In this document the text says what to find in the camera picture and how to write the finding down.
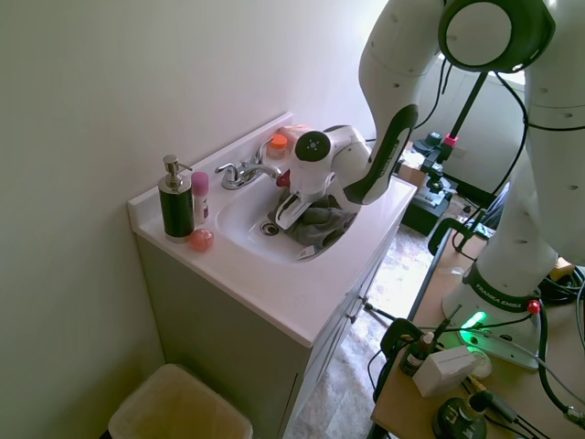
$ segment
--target soap dispenser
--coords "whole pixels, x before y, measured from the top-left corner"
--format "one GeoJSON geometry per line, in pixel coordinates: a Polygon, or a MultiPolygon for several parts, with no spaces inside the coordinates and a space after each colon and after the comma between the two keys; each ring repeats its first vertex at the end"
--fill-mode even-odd
{"type": "Polygon", "coordinates": [[[176,155],[163,158],[168,174],[158,182],[166,238],[172,242],[187,242],[195,228],[191,179],[179,176],[179,167],[190,169],[176,160],[176,155]]]}

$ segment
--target pink cap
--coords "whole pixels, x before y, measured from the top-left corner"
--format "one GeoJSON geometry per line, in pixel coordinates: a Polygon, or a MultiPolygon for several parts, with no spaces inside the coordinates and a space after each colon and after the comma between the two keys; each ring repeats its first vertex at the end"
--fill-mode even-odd
{"type": "Polygon", "coordinates": [[[191,193],[195,197],[204,197],[209,192],[209,176],[205,172],[191,175],[191,193]]]}
{"type": "Polygon", "coordinates": [[[443,140],[442,142],[444,144],[446,144],[447,146],[450,146],[451,148],[454,148],[455,145],[457,145],[457,141],[459,140],[458,136],[455,137],[451,137],[450,134],[447,134],[447,137],[445,137],[445,140],[443,140]]]}

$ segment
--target tile floor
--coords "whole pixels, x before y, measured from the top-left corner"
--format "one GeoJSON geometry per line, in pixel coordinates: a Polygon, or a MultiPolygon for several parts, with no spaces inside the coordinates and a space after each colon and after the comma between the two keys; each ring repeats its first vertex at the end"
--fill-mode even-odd
{"type": "MultiPolygon", "coordinates": [[[[463,206],[463,200],[454,196],[445,217],[456,216],[463,206]]],[[[431,264],[427,239],[400,225],[370,289],[372,305],[393,316],[408,315],[431,264]]],[[[360,313],[285,439],[366,438],[371,426],[369,416],[374,409],[367,363],[378,352],[387,327],[388,321],[383,317],[360,313]]],[[[373,362],[374,380],[382,365],[381,358],[373,362]]]]}

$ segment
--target green led light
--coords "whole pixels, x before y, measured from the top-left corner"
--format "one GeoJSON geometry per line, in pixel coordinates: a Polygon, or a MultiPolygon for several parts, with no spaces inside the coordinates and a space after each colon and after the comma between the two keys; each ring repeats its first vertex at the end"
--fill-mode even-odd
{"type": "Polygon", "coordinates": [[[464,324],[462,324],[461,327],[463,329],[467,329],[468,327],[474,327],[478,323],[484,321],[486,317],[487,317],[487,314],[484,311],[479,311],[479,312],[475,313],[472,318],[470,318],[464,324]]]}

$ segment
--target white box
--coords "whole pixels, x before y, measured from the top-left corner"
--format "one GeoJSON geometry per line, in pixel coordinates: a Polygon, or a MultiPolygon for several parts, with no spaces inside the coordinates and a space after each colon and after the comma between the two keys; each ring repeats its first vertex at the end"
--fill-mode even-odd
{"type": "Polygon", "coordinates": [[[423,398],[455,389],[475,367],[477,359],[466,346],[430,354],[412,379],[423,398]]]}

